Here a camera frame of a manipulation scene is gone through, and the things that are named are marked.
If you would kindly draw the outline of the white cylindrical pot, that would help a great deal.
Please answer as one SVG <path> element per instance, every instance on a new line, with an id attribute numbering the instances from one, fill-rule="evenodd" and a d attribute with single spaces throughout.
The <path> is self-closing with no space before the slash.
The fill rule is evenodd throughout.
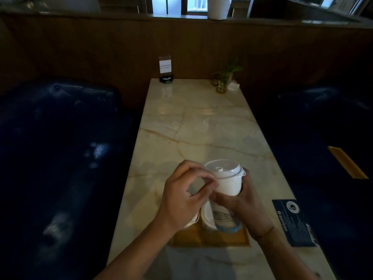
<path id="1" fill-rule="evenodd" d="M 232 0 L 207 0 L 207 17 L 222 21 L 228 16 Z"/>

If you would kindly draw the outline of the dark blue leather sofa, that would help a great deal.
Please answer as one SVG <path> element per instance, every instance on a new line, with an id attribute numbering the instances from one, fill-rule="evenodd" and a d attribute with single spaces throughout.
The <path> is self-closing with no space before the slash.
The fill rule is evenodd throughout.
<path id="1" fill-rule="evenodd" d="M 107 86 L 0 94 L 0 280 L 92 280 L 106 266 L 136 124 Z"/>
<path id="2" fill-rule="evenodd" d="M 254 116 L 336 277 L 373 280 L 373 94 L 291 90 Z M 352 179 L 327 146 L 369 177 Z"/>

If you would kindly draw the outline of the wooden tray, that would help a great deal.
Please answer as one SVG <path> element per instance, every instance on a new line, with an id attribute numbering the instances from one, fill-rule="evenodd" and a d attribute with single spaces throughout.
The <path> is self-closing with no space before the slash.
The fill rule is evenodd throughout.
<path id="1" fill-rule="evenodd" d="M 170 246 L 177 248 L 230 248 L 250 246 L 245 227 L 235 233 L 206 230 L 199 220 L 190 227 L 178 231 L 170 240 Z"/>

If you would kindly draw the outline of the green plant in glass vase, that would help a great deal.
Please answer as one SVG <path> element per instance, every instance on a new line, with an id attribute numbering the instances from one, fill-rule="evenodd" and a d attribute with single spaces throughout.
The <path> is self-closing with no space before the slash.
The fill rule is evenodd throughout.
<path id="1" fill-rule="evenodd" d="M 213 72 L 213 76 L 218 76 L 216 92 L 218 94 L 225 94 L 228 85 L 232 81 L 233 74 L 236 72 L 242 72 L 243 70 L 244 68 L 238 64 L 238 56 L 235 56 L 222 71 Z"/>

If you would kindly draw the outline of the white plastic cup lid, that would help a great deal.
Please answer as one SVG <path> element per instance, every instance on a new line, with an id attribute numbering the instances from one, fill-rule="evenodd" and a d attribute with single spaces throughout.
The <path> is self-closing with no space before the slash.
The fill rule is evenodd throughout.
<path id="1" fill-rule="evenodd" d="M 236 161 L 230 159 L 218 159 L 207 162 L 204 165 L 216 179 L 230 179 L 232 177 L 244 177 L 246 175 L 243 167 Z"/>

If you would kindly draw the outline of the person's left hand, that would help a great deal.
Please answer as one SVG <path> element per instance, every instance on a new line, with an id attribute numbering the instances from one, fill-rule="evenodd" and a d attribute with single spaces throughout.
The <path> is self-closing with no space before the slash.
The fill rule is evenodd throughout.
<path id="1" fill-rule="evenodd" d="M 205 170 L 202 164 L 191 160 L 181 162 L 165 182 L 161 205 L 156 217 L 166 218 L 183 227 L 187 225 L 207 200 L 189 200 L 195 195 L 188 192 L 189 186 L 197 179 L 206 180 L 205 184 L 218 184 L 215 177 Z"/>

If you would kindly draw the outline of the small white cup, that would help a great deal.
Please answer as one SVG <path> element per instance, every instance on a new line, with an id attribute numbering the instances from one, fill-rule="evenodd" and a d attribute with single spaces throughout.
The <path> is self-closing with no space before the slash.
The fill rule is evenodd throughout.
<path id="1" fill-rule="evenodd" d="M 191 221 L 189 221 L 189 222 L 187 223 L 187 225 L 185 225 L 185 226 L 183 227 L 183 230 L 186 230 L 186 229 L 188 229 L 190 226 L 196 224 L 196 223 L 198 222 L 198 220 L 199 220 L 199 216 L 200 216 L 200 214 L 199 214 L 199 212 L 198 212 L 198 213 L 193 217 L 193 219 L 192 219 Z"/>

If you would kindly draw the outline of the clear table sign holder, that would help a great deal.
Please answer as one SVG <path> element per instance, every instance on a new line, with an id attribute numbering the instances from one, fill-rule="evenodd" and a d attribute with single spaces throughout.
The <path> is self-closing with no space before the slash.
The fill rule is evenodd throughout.
<path id="1" fill-rule="evenodd" d="M 164 84 L 172 83 L 174 77 L 172 74 L 171 56 L 159 56 L 160 77 L 159 81 Z"/>

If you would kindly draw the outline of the thin dark wristband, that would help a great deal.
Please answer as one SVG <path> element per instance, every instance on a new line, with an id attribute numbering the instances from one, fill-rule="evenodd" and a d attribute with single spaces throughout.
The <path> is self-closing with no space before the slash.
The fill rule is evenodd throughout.
<path id="1" fill-rule="evenodd" d="M 270 229 L 266 230 L 264 233 L 260 233 L 255 240 L 259 242 L 259 240 L 262 240 L 266 236 L 268 236 L 276 227 L 272 226 Z"/>

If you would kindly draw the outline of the person's right hand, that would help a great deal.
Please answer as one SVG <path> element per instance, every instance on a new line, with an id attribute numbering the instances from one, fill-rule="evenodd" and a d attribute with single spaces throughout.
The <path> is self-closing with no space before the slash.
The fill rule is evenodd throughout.
<path id="1" fill-rule="evenodd" d="M 260 233 L 264 233 L 274 224 L 254 189 L 249 170 L 243 169 L 246 175 L 242 177 L 241 192 L 236 196 L 236 211 L 233 213 L 246 226 L 250 236 L 255 240 Z"/>

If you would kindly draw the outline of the white round lid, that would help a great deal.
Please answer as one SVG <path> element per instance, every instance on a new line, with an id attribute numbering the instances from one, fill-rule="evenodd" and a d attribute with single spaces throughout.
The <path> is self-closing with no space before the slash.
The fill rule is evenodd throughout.
<path id="1" fill-rule="evenodd" d="M 208 200 L 205 201 L 201 207 L 200 218 L 202 220 L 202 226 L 205 230 L 217 231 L 217 227 L 213 219 L 213 212 Z"/>

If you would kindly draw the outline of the yellow wooden strip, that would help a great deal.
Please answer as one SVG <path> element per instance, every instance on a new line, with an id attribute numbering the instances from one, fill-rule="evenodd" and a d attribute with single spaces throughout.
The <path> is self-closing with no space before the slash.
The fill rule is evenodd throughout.
<path id="1" fill-rule="evenodd" d="M 345 153 L 340 147 L 327 146 L 327 149 L 346 170 L 352 179 L 368 180 L 369 177 L 360 169 L 360 167 Z"/>

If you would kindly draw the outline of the window with dark frame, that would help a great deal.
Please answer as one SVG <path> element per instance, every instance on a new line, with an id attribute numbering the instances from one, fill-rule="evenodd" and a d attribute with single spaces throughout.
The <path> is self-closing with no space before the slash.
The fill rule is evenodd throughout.
<path id="1" fill-rule="evenodd" d="M 155 16 L 207 17 L 208 0 L 145 0 L 147 13 Z"/>

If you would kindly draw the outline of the dark blue printed card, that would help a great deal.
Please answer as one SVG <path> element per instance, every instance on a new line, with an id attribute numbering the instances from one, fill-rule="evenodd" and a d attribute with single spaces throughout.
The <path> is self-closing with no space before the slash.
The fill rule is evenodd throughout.
<path id="1" fill-rule="evenodd" d="M 273 199 L 274 209 L 292 247 L 319 247 L 311 226 L 295 199 Z"/>

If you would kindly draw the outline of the person's left forearm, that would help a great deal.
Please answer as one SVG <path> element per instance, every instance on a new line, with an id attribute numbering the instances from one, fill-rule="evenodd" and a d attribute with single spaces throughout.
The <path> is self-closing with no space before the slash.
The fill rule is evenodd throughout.
<path id="1" fill-rule="evenodd" d="M 183 225 L 156 217 L 93 280 L 141 280 L 162 248 Z"/>

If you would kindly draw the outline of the white printed paper cup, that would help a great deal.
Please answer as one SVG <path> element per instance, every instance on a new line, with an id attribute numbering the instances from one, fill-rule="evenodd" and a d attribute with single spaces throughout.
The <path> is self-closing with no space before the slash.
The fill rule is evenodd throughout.
<path id="1" fill-rule="evenodd" d="M 227 196 L 237 196 L 241 192 L 242 177 L 235 176 L 230 178 L 218 179 L 219 186 L 216 191 Z M 210 200 L 213 220 L 218 231 L 225 233 L 235 233 L 241 229 L 240 219 L 230 209 L 218 205 Z"/>

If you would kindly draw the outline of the person's right forearm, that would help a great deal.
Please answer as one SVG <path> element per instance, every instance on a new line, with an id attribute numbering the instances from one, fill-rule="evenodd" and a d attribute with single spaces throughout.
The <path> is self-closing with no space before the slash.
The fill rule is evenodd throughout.
<path id="1" fill-rule="evenodd" d="M 276 280 L 318 280 L 277 228 L 258 244 Z"/>

